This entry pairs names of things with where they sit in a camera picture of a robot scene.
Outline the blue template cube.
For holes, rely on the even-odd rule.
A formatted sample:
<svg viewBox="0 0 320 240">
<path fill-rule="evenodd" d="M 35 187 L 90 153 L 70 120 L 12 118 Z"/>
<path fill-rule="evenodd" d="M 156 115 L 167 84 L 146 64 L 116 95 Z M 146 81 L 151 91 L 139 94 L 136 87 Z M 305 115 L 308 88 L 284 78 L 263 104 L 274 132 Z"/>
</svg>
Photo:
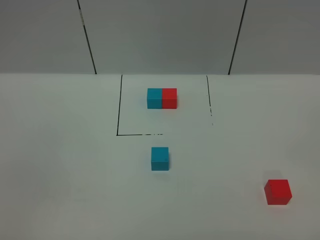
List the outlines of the blue template cube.
<svg viewBox="0 0 320 240">
<path fill-rule="evenodd" d="M 147 108 L 162 109 L 162 88 L 147 89 Z"/>
</svg>

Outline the red template cube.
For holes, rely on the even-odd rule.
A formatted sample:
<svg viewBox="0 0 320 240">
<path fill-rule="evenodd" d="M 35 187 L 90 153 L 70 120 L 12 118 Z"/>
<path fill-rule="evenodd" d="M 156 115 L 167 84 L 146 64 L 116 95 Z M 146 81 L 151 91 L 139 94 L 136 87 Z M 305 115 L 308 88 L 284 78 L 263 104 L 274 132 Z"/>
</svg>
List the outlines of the red template cube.
<svg viewBox="0 0 320 240">
<path fill-rule="evenodd" d="M 163 109 L 177 109 L 178 94 L 176 88 L 162 89 L 162 108 Z"/>
</svg>

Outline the loose red cube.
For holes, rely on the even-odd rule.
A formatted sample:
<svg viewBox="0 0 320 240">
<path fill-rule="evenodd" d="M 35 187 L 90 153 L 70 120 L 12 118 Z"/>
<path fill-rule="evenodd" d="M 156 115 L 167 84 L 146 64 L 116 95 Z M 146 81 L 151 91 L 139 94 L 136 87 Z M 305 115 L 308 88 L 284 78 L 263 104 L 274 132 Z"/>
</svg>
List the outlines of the loose red cube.
<svg viewBox="0 0 320 240">
<path fill-rule="evenodd" d="M 264 186 L 264 193 L 268 205 L 287 205 L 292 198 L 287 179 L 269 179 Z"/>
</svg>

